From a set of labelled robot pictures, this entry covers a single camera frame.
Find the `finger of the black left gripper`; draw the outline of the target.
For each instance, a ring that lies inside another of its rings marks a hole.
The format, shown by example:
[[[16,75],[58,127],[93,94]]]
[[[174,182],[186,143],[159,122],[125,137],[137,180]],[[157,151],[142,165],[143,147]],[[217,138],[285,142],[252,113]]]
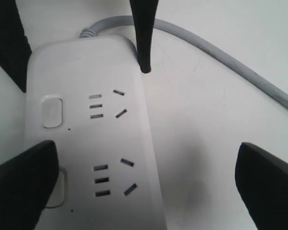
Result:
[[[130,6],[136,34],[138,63],[142,73],[150,73],[156,0],[130,0]]]
[[[0,67],[24,93],[31,54],[16,1],[0,0]]]

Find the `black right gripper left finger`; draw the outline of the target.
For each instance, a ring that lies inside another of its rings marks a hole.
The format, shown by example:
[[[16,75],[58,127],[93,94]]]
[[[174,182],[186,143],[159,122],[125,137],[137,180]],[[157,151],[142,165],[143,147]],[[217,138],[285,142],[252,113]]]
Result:
[[[55,142],[42,141],[0,165],[0,230],[33,230],[59,175]]]

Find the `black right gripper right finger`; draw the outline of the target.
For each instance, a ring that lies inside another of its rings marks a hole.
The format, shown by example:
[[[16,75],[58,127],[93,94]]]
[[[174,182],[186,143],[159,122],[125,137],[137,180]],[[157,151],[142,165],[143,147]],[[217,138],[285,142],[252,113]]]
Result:
[[[249,142],[239,148],[235,183],[259,230],[288,230],[288,163]]]

